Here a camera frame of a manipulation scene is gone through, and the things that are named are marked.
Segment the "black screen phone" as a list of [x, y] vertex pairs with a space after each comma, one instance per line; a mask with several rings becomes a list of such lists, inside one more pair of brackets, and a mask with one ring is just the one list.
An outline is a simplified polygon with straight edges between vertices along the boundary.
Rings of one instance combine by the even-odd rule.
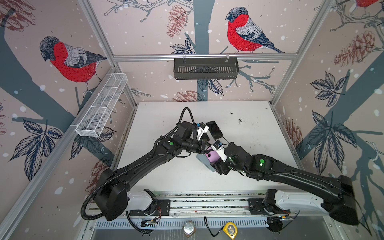
[[210, 138], [209, 138], [209, 136], [208, 136], [208, 132], [205, 133], [205, 134], [202, 136], [201, 140], [206, 140], [206, 141], [209, 141], [209, 140], [210, 140]]

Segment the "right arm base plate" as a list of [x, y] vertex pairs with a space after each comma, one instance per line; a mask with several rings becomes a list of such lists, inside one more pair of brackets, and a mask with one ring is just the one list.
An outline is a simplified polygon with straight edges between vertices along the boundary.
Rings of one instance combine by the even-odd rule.
[[249, 211], [252, 215], [290, 215], [290, 210], [282, 210], [276, 205], [275, 200], [248, 199]]

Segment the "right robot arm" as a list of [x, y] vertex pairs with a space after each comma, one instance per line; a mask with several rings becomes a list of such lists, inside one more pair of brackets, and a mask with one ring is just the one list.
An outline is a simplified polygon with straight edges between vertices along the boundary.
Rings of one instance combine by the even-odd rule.
[[234, 143], [216, 142], [212, 149], [220, 156], [214, 164], [220, 175], [227, 175], [232, 170], [257, 181], [279, 182], [298, 188], [323, 199], [321, 207], [332, 219], [350, 226], [359, 224], [351, 178], [315, 175], [266, 155], [251, 155]]

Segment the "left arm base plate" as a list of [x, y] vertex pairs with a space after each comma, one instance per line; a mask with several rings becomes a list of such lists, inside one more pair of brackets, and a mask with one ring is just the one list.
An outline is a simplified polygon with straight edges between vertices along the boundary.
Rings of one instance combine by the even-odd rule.
[[129, 215], [132, 217], [168, 216], [170, 214], [170, 203], [170, 200], [154, 200], [144, 210], [130, 210]]

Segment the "grey blue phone case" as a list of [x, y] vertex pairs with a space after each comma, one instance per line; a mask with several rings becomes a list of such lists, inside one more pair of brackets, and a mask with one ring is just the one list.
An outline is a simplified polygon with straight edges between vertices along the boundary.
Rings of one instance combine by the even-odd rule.
[[197, 159], [205, 166], [207, 167], [211, 172], [215, 172], [216, 170], [214, 167], [211, 166], [211, 163], [208, 159], [208, 157], [205, 154], [197, 154]]

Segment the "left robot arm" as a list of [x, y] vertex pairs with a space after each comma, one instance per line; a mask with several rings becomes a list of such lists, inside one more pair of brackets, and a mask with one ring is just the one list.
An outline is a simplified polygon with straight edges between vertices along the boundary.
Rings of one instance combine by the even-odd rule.
[[204, 123], [179, 120], [172, 130], [155, 140], [147, 154], [115, 171], [104, 170], [96, 188], [82, 204], [82, 219], [92, 221], [104, 217], [112, 221], [119, 217], [130, 201], [128, 192], [144, 176], [173, 158], [183, 158], [182, 151], [203, 154], [207, 145], [203, 135], [208, 130]]

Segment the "purple phone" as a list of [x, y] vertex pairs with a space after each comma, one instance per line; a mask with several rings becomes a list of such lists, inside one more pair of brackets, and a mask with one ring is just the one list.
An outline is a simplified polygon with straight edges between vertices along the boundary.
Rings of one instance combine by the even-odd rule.
[[221, 157], [218, 155], [216, 151], [211, 151], [206, 153], [205, 156], [208, 159], [209, 165], [215, 164], [217, 161], [221, 160]]

